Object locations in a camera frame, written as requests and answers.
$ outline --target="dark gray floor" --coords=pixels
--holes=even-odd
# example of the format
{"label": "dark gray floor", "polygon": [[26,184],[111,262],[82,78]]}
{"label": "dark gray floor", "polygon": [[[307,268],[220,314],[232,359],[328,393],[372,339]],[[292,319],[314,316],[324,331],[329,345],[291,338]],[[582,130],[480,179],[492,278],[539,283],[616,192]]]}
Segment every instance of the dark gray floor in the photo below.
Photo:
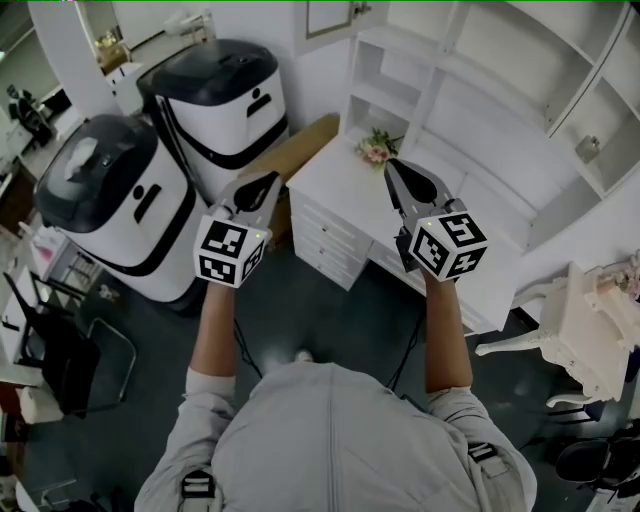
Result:
{"label": "dark gray floor", "polygon": [[[108,276],[102,279],[111,282]],[[119,486],[131,502],[164,450],[181,400],[198,318],[176,316],[121,285],[116,287],[122,293],[116,307],[90,297],[83,304],[82,318],[102,316],[136,343],[139,359],[126,401],[85,419],[67,417],[35,426],[27,448],[29,489],[75,477],[76,496],[91,490],[107,494]],[[242,286],[237,318],[263,371],[290,361],[298,348],[307,347],[320,362],[334,361],[386,384],[423,307],[418,293],[373,263],[347,293],[297,259],[287,246],[268,254]],[[524,325],[510,316],[502,333],[486,335],[483,341],[523,332]],[[112,361],[124,360],[126,353],[115,348],[117,340],[104,332],[98,338],[103,368],[112,369],[116,366]],[[468,338],[472,354],[477,343],[477,338]],[[396,390],[419,404],[424,404],[423,361],[421,343],[411,353]],[[629,409],[630,389],[619,404],[607,405],[599,423],[559,427],[549,423],[544,403],[563,391],[558,389],[564,385],[562,370],[545,363],[539,351],[472,355],[472,365],[474,392],[516,447],[540,436],[609,435],[624,423]],[[258,377],[239,361],[237,382],[237,401],[242,404]],[[95,385],[92,400],[104,399],[105,390],[114,389],[110,384]],[[553,467],[542,461],[543,448],[523,451],[538,476],[536,510],[585,510],[591,492],[578,492],[575,485],[557,479]]]}

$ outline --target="sneaker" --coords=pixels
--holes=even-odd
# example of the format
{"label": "sneaker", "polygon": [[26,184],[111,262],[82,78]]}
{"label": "sneaker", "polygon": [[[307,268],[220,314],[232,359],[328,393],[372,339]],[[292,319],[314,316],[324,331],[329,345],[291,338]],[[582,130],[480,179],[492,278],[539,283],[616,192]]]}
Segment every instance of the sneaker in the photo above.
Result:
{"label": "sneaker", "polygon": [[298,350],[298,352],[296,353],[296,357],[294,358],[294,361],[296,362],[304,362],[304,363],[313,363],[313,356],[311,355],[311,352],[309,352],[308,350]]}

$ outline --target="black lid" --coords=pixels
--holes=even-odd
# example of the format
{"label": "black lid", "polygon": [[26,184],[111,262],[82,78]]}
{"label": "black lid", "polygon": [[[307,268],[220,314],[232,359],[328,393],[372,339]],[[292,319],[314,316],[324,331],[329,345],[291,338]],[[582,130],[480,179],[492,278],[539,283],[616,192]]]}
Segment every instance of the black lid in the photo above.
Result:
{"label": "black lid", "polygon": [[[87,137],[98,141],[93,155],[67,180],[67,163]],[[94,117],[76,130],[38,182],[36,208],[54,226],[74,233],[95,231],[120,207],[157,147],[155,129],[139,119]]]}
{"label": "black lid", "polygon": [[242,96],[277,69],[278,61],[263,46],[216,39],[161,62],[142,75],[138,87],[145,95],[216,106]]}

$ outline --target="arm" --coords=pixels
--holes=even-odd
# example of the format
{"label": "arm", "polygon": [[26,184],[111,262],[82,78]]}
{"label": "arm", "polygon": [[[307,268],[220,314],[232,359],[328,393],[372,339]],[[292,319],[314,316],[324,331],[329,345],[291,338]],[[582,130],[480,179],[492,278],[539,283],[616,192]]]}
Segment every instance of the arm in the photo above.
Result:
{"label": "arm", "polygon": [[458,295],[452,280],[438,282],[424,272],[427,285],[427,350],[425,390],[433,393],[473,382],[462,331]]}
{"label": "arm", "polygon": [[497,455],[486,461],[469,457],[470,477],[485,506],[496,511],[530,511],[536,496],[535,475],[469,389],[473,374],[455,284],[424,274],[429,412],[464,435],[469,447],[489,443],[495,448]]}
{"label": "arm", "polygon": [[209,470],[218,439],[234,415],[234,289],[209,284],[198,338],[187,371],[185,400],[167,448],[136,499],[138,512],[174,512],[180,482],[196,469]]}

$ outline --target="drawer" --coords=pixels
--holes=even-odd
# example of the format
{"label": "drawer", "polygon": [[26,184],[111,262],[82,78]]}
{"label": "drawer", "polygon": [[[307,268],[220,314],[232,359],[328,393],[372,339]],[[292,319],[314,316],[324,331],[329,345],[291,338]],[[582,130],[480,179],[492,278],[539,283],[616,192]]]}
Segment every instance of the drawer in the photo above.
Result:
{"label": "drawer", "polygon": [[[414,290],[420,292],[422,295],[426,295],[426,287],[424,284],[424,277],[419,270],[407,273],[404,270],[404,265],[400,260],[400,256],[395,252],[391,252],[384,245],[374,242],[369,251],[369,258],[384,268],[387,272],[392,273],[401,281],[404,281]],[[462,323],[464,327],[465,336],[475,333],[482,333],[492,331],[493,329],[487,328],[484,325],[484,321],[474,311],[466,307],[460,300],[460,316],[462,317]]]}
{"label": "drawer", "polygon": [[292,222],[293,225],[293,241],[295,244],[298,242],[304,242],[310,246],[310,250],[313,254],[316,254],[316,258],[323,260],[329,259],[333,261],[343,272],[352,276],[358,277],[362,269],[364,268],[367,260],[358,261],[343,252],[339,247],[336,247],[333,243],[328,241],[326,237],[316,237],[314,232],[304,229],[297,222]]}
{"label": "drawer", "polygon": [[291,215],[343,244],[357,259],[364,259],[373,240],[334,213],[307,197],[290,191]]}
{"label": "drawer", "polygon": [[315,255],[306,250],[304,245],[295,247],[296,256],[311,265],[318,272],[331,279],[334,283],[340,285],[345,290],[349,291],[355,282],[355,279],[350,278],[345,273],[335,270],[333,267],[328,266],[315,258]]}
{"label": "drawer", "polygon": [[294,229],[297,229],[297,232],[303,233],[306,236],[313,238],[320,245],[326,245],[331,247],[334,252],[339,252],[345,257],[351,258],[360,263],[366,263],[367,255],[356,255],[352,249],[349,248],[343,241],[337,239],[329,232],[322,231],[318,224],[314,224],[309,221],[309,219],[305,219],[304,217],[291,217],[291,225]]}
{"label": "drawer", "polygon": [[294,236],[293,242],[296,248],[300,247],[311,254],[316,261],[332,268],[335,272],[345,274],[349,279],[356,279],[364,268],[364,263],[358,263],[351,259],[341,260],[335,252],[322,248],[304,235]]}

